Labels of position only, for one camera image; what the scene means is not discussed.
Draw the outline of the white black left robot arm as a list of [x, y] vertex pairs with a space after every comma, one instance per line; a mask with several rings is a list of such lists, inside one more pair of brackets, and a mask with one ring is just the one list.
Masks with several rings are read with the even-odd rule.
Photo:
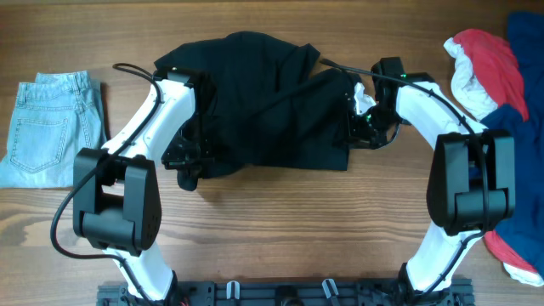
[[177, 305], [177, 276], [156, 244], [162, 220], [156, 165], [215, 86], [206, 73], [176, 67], [142, 75], [150, 92], [129, 123], [101, 148], [76, 155], [73, 229], [118, 262], [131, 301]]

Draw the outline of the black t-shirt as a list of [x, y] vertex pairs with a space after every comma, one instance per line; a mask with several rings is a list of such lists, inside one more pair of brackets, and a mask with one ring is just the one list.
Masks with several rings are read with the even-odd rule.
[[344, 171], [347, 114], [358, 75], [312, 72], [320, 52], [252, 31], [180, 45], [154, 63], [209, 75], [215, 94], [188, 123], [199, 122], [215, 162], [200, 177], [177, 171], [178, 186], [230, 175], [247, 165]]

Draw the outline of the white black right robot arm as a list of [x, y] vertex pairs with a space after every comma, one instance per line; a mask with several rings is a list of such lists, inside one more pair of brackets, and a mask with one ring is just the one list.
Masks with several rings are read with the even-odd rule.
[[380, 59], [370, 71], [376, 102], [355, 87], [348, 143], [355, 149], [390, 145], [413, 126], [433, 149], [426, 203], [431, 224], [416, 254], [389, 290], [397, 304], [438, 303], [470, 248], [515, 208], [514, 141], [464, 115], [427, 73], [405, 73], [400, 58]]

